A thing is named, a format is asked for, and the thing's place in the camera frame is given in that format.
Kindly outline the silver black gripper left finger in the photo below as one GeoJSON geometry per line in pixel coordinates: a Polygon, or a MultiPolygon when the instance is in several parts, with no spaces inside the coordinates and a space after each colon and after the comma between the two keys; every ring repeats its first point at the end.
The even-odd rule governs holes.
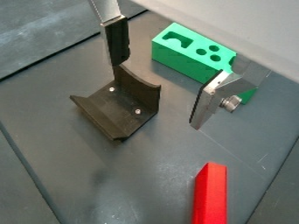
{"type": "Polygon", "coordinates": [[[130,58],[127,17],[122,14],[118,0],[89,0],[107,41],[111,65],[119,66],[130,58]]]}

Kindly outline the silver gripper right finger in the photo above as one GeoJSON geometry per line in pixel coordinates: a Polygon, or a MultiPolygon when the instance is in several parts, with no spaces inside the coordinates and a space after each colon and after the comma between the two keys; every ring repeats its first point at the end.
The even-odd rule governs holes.
{"type": "Polygon", "coordinates": [[[233,73],[219,70],[201,87],[194,103],[190,124],[198,130],[218,108],[233,112],[242,100],[239,94],[257,89],[271,70],[238,54],[231,66],[233,73]]]}

